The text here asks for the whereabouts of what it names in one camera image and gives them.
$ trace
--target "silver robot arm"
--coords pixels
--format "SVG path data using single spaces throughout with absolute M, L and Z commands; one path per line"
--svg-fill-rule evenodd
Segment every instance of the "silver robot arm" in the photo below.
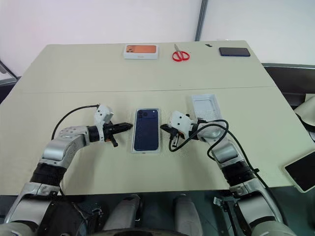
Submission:
M 198 122 L 175 111 L 168 124 L 161 128 L 171 134 L 170 148 L 176 148 L 179 138 L 188 139 L 200 130 L 193 139 L 213 145 L 224 133 L 220 127 L 208 124 L 216 123 L 225 127 L 223 122 Z M 238 221 L 246 235 L 252 236 L 296 236 L 283 223 L 282 215 L 255 171 L 247 163 L 235 141 L 225 136 L 211 150 L 212 156 L 230 185 L 229 190 L 238 199 L 236 212 Z
M 111 141 L 113 135 L 127 131 L 132 124 L 113 124 L 110 108 L 100 105 L 94 116 L 94 126 L 72 126 L 63 129 L 46 146 L 31 180 L 26 183 L 0 227 L 0 236 L 35 235 L 41 221 L 60 190 L 60 182 L 76 152 L 91 142 Z

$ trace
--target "orange phone box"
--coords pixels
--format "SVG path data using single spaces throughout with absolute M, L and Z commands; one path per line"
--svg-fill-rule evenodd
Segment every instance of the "orange phone box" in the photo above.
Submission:
M 125 59 L 158 59 L 158 45 L 127 44 L 124 49 Z

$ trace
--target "black cable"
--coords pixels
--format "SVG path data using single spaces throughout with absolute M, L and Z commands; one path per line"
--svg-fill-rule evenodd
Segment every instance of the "black cable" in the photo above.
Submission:
M 241 152 L 242 152 L 242 154 L 243 154 L 243 156 L 244 156 L 244 158 L 245 158 L 245 160 L 246 160 L 248 166 L 250 167 L 250 169 L 254 172 L 254 174 L 257 176 L 257 178 L 260 180 L 260 182 L 264 185 L 264 187 L 265 187 L 265 189 L 267 190 L 267 192 L 270 194 L 271 198 L 274 200 L 274 202 L 275 202 L 275 204 L 276 204 L 277 208 L 279 209 L 279 212 L 280 212 L 280 214 L 281 214 L 281 216 L 282 216 L 283 223 L 284 223 L 285 225 L 288 225 L 287 219 L 286 219 L 286 217 L 285 217 L 285 215 L 284 215 L 284 212 L 283 212 L 282 208 L 280 207 L 280 204 L 279 204 L 278 200 L 276 199 L 274 193 L 271 191 L 271 188 L 266 184 L 266 182 L 260 177 L 260 175 L 258 174 L 258 172 L 253 168 L 253 166 L 251 165 L 250 161 L 249 161 L 248 158 L 247 158 L 247 155 L 246 155 L 246 153 L 245 153 L 245 151 L 244 151 L 242 145 L 241 145 L 240 142 L 237 140 L 237 138 L 232 134 L 232 132 L 228 131 L 228 133 L 229 133 L 229 135 L 231 135 L 231 137 L 232 137 L 232 138 L 235 140 L 235 142 L 237 143 L 237 145 L 238 145 L 238 147 L 240 148 L 240 150 L 241 150 Z
M 260 175 L 257 173 L 257 170 L 255 170 L 255 169 L 253 168 L 252 164 L 250 163 L 249 159 L 247 158 L 247 155 L 246 155 L 246 153 L 245 153 L 245 151 L 244 151 L 242 145 L 241 145 L 240 142 L 237 140 L 237 138 L 234 136 L 234 134 L 233 134 L 231 131 L 228 130 L 228 122 L 225 121 L 225 120 L 215 120 L 215 121 L 222 121 L 222 122 L 225 122 L 227 128 L 225 128 L 225 127 L 223 127 L 222 125 L 219 125 L 219 124 L 207 124 L 207 125 L 201 127 L 200 129 L 196 130 L 191 136 L 188 137 L 188 139 L 186 139 L 181 145 L 179 145 L 179 146 L 178 146 L 177 148 L 175 148 L 175 149 L 171 149 L 171 141 L 172 141 L 172 140 L 170 140 L 170 142 L 169 142 L 169 144 L 168 144 L 168 148 L 170 149 L 170 151 L 177 151 L 178 149 L 182 148 L 185 144 L 187 144 L 188 141 L 190 141 L 194 136 L 196 136 L 201 130 L 203 130 L 203 129 L 207 128 L 207 127 L 216 126 L 216 127 L 220 127 L 221 129 L 224 129 L 224 130 L 225 130 L 224 134 L 220 137 L 220 139 L 218 139 L 218 140 L 208 149 L 207 155 L 208 155 L 208 153 L 210 153 L 210 151 L 211 151 L 219 142 L 221 142 L 221 141 L 223 140 L 223 138 L 224 138 L 224 137 L 226 136 L 226 134 L 228 133 L 228 134 L 234 139 L 234 141 L 237 143 L 237 145 L 238 145 L 238 147 L 240 148 L 240 150 L 241 150 L 241 152 L 242 152 L 242 154 L 243 154 L 243 156 L 244 156 L 244 158 L 245 158 L 245 160 L 246 160 L 246 162 L 247 162 L 249 168 L 253 171 L 253 173 L 256 175 L 256 177 L 261 181 L 261 183 L 264 185 L 265 189 L 267 190 L 267 192 L 270 194 L 271 198 L 272 198 L 273 201 L 275 202 L 275 204 L 276 204 L 277 208 L 279 209 L 279 212 L 280 212 L 280 214 L 281 214 L 281 216 L 282 216 L 283 223 L 284 223 L 285 225 L 288 225 L 288 224 L 287 224 L 287 219 L 286 219 L 286 217 L 285 217 L 285 215 L 284 215 L 284 212 L 283 212 L 282 208 L 280 207 L 280 204 L 279 204 L 279 202 L 277 201 L 275 195 L 274 195 L 273 192 L 271 191 L 271 188 L 270 188 L 270 187 L 266 184 L 266 182 L 260 177 Z
M 55 138 L 55 134 L 56 134 L 56 131 L 57 131 L 59 125 L 61 124 L 61 122 L 63 122 L 63 120 L 64 120 L 68 115 L 70 115 L 71 113 L 76 112 L 76 111 L 78 111 L 78 110 L 81 110 L 81 109 L 84 109 L 84 108 L 89 108 L 89 107 L 96 107 L 96 108 L 98 108 L 99 105 L 90 105 L 90 106 L 78 107 L 78 108 L 73 109 L 72 111 L 68 112 L 67 114 L 65 114 L 64 117 L 62 117 L 62 119 L 59 120 L 59 122 L 57 123 L 57 125 L 56 125 L 56 127 L 55 127 L 55 129 L 54 129 L 54 131 L 53 131 L 53 134 L 52 134 L 52 136 L 51 136 L 51 140 L 53 140 L 53 139 Z
M 90 107 L 96 107 L 96 108 L 98 108 L 99 105 L 90 105 L 90 106 L 78 107 L 78 108 L 73 109 L 72 111 L 68 112 L 67 114 L 65 114 L 64 117 L 62 117 L 62 119 L 59 120 L 59 122 L 57 123 L 56 127 L 54 128 L 53 134 L 52 134 L 52 136 L 51 136 L 51 140 L 53 140 L 53 139 L 55 138 L 55 133 L 56 133 L 56 131 L 57 131 L 59 125 L 61 124 L 61 122 L 62 122 L 68 115 L 70 115 L 71 113 L 73 113 L 73 112 L 75 112 L 75 111 L 78 111 L 78 110 L 81 110 L 81 109 L 84 109 L 84 108 L 90 108 Z M 85 213 L 86 215 L 88 215 L 89 217 L 91 217 L 92 215 L 89 214 L 88 212 L 82 210 L 76 203 L 72 203 L 72 202 L 68 199 L 68 197 L 64 194 L 64 192 L 63 192 L 63 190 L 61 189 L 61 186 L 60 186 L 60 185 L 59 185 L 59 188 L 60 188 L 59 191 L 60 191 L 61 196 L 66 200 L 66 202 L 68 202 L 68 203 L 71 205 L 71 207 L 73 207 L 73 209 L 74 209 L 76 212 L 79 213 L 79 215 L 80 215 L 81 218 L 83 219 L 83 221 L 84 221 L 84 223 L 85 223 L 85 225 L 86 225 L 86 227 L 87 227 L 87 229 L 88 229 L 88 223 L 87 223 L 87 218 L 88 218 L 88 217 L 85 218 L 85 217 L 83 216 L 82 212 L 84 212 L 84 213 Z
M 224 119 L 217 119 L 217 120 L 214 120 L 212 122 L 224 122 L 227 126 L 228 126 L 228 123 L 226 120 Z M 174 152 L 174 151 L 177 151 L 179 149 L 181 149 L 184 145 L 186 145 L 193 137 L 195 137 L 201 130 L 205 129 L 205 128 L 208 128 L 210 126 L 217 126 L 217 127 L 220 127 L 222 129 L 225 129 L 225 127 L 223 127 L 222 125 L 219 125 L 219 124 L 207 124 L 203 127 L 201 127 L 200 129 L 196 130 L 195 132 L 193 132 L 192 135 L 190 135 L 185 141 L 183 141 L 178 147 L 172 149 L 172 139 L 169 140 L 169 143 L 168 143 L 168 149 L 171 151 L 171 152 Z

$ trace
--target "metal pole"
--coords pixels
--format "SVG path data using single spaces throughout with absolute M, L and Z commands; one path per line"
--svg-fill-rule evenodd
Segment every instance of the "metal pole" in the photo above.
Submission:
M 202 27 L 203 27 L 203 21 L 205 19 L 205 15 L 206 15 L 207 5 L 208 5 L 208 0 L 202 0 L 200 12 L 199 12 L 199 19 L 198 19 L 195 41 L 200 40 L 200 35 L 201 35 Z

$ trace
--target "smartphone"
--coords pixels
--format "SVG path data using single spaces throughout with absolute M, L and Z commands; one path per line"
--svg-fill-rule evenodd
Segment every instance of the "smartphone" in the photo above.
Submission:
M 134 152 L 159 150 L 159 110 L 138 109 L 133 135 Z
M 306 193 L 315 187 L 315 151 L 286 165 L 284 172 L 296 188 Z
M 219 48 L 221 56 L 225 57 L 249 57 L 251 54 L 247 48 Z

